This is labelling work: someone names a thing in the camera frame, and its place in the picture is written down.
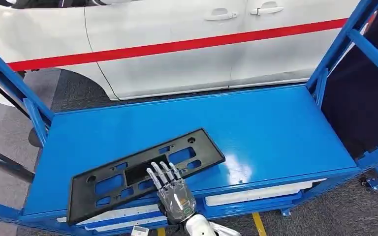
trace blue shelf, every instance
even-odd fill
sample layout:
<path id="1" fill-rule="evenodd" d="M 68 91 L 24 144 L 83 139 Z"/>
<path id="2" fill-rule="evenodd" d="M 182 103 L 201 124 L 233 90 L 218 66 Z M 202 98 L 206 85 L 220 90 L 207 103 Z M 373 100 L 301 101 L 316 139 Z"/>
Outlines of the blue shelf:
<path id="1" fill-rule="evenodd" d="M 73 175 L 199 127 L 226 161 L 187 179 L 196 196 L 357 170 L 305 86 L 83 110 L 55 115 L 24 214 L 64 210 Z"/>

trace gray carpet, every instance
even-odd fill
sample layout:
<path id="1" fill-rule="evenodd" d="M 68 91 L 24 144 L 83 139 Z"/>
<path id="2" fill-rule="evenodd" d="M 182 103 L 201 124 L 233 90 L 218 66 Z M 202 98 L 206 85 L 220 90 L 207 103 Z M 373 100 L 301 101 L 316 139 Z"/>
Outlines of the gray carpet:
<path id="1" fill-rule="evenodd" d="M 56 90 L 60 70 L 46 69 L 30 72 L 24 81 L 50 106 Z M 34 170 L 38 148 L 28 142 L 32 129 L 31 121 L 14 107 L 0 104 L 0 152 Z M 28 184 L 0 171 L 0 204 L 16 209 L 22 208 Z M 16 226 L 0 223 L 0 236 L 16 235 Z"/>
<path id="2" fill-rule="evenodd" d="M 110 101 L 103 90 L 92 81 L 62 71 L 51 107 L 54 111 L 66 111 L 167 98 L 169 97 Z M 269 236 L 377 236 L 378 192 L 366 189 L 358 180 L 352 180 L 297 207 L 292 211 L 291 217 L 282 217 L 278 211 L 263 212 L 260 216 Z M 251 215 L 229 217 L 216 222 L 238 230 L 245 236 L 258 235 Z M 167 228 L 167 235 L 184 235 L 183 231 L 174 233 L 175 230 L 175 227 Z M 54 236 L 55 234 L 19 227 L 17 235 Z"/>

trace rectangular slot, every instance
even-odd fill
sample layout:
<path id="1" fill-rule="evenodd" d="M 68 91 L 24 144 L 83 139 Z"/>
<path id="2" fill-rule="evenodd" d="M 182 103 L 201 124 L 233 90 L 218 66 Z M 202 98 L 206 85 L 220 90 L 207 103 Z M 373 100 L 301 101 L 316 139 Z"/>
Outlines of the rectangular slot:
<path id="1" fill-rule="evenodd" d="M 188 165 L 187 165 L 187 168 L 188 169 L 195 169 L 195 168 L 198 168 L 202 165 L 202 162 L 200 160 L 195 160 L 195 161 L 192 161 L 190 162 Z"/>
<path id="2" fill-rule="evenodd" d="M 125 169 L 127 167 L 128 167 L 128 163 L 127 162 L 123 162 L 123 163 L 121 163 L 121 164 L 119 164 L 117 166 L 112 167 L 111 170 L 112 171 L 120 171 L 120 170 L 123 170 L 123 169 Z"/>
<path id="3" fill-rule="evenodd" d="M 96 207 L 103 207 L 104 205 L 110 204 L 111 203 L 111 197 L 107 196 L 104 198 L 99 199 L 96 202 Z"/>
<path id="4" fill-rule="evenodd" d="M 168 152 L 168 151 L 170 151 L 170 146 L 163 147 L 163 148 L 160 148 L 158 150 L 159 154 L 163 154 L 163 153 Z"/>
<path id="5" fill-rule="evenodd" d="M 152 186 L 154 186 L 153 180 L 152 179 L 148 179 L 148 180 L 145 180 L 145 181 L 139 183 L 138 184 L 138 189 L 144 190 L 144 189 L 150 188 Z"/>
<path id="6" fill-rule="evenodd" d="M 164 161 L 166 164 L 169 164 L 167 161 L 166 155 L 161 155 L 156 158 L 150 159 L 148 161 L 145 161 L 139 165 L 136 165 L 132 168 L 125 170 L 125 177 L 126 177 L 126 183 L 127 185 L 132 185 L 134 183 L 140 182 L 142 180 L 145 180 L 145 177 L 148 176 L 146 169 L 147 168 L 153 168 L 151 166 L 151 162 L 159 163 L 160 161 Z"/>
<path id="7" fill-rule="evenodd" d="M 195 150 L 193 150 L 192 147 L 187 147 L 185 149 L 182 149 L 180 151 L 170 154 L 169 160 L 173 164 L 177 164 L 195 156 L 196 156 Z"/>
<path id="8" fill-rule="evenodd" d="M 126 198 L 128 196 L 131 196 L 134 194 L 134 189 L 132 187 L 126 188 L 123 191 L 121 191 L 121 198 Z"/>
<path id="9" fill-rule="evenodd" d="M 123 175 L 119 174 L 116 176 L 112 176 L 110 178 L 102 180 L 101 182 L 98 182 L 95 185 L 95 193 L 97 195 L 107 193 L 114 188 L 118 188 L 122 186 L 123 183 L 124 183 Z"/>

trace yellow floor marking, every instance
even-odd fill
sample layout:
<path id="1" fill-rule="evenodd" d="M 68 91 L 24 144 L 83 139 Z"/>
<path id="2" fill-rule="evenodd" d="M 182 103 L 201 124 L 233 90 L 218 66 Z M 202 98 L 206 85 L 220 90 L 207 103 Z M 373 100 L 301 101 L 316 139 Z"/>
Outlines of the yellow floor marking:
<path id="1" fill-rule="evenodd" d="M 253 215 L 255 226 L 258 231 L 258 235 L 267 236 L 266 231 L 264 230 L 263 222 L 261 222 L 260 215 L 257 212 L 252 213 L 252 215 Z"/>
<path id="2" fill-rule="evenodd" d="M 157 236 L 166 236 L 166 230 L 164 230 L 164 228 L 158 228 Z"/>

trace car door handle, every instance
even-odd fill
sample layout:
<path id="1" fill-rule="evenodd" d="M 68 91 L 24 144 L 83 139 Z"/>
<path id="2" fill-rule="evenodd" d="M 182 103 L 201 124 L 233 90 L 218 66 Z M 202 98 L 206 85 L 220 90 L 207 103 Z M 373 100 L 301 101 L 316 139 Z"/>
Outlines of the car door handle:
<path id="1" fill-rule="evenodd" d="M 282 6 L 271 7 L 271 8 L 253 8 L 250 11 L 250 14 L 259 16 L 261 14 L 276 13 L 276 12 L 282 11 L 283 9 L 284 7 Z"/>
<path id="2" fill-rule="evenodd" d="M 276 1 L 266 1 L 262 3 L 261 7 L 253 8 L 250 11 L 252 15 L 271 14 L 282 11 L 284 7 L 280 6 Z"/>
<path id="3" fill-rule="evenodd" d="M 204 20 L 206 21 L 219 21 L 219 20 L 227 20 L 236 18 L 238 13 L 235 11 L 228 11 L 226 8 L 220 7 L 215 8 L 211 12 L 208 12 L 204 16 Z"/>

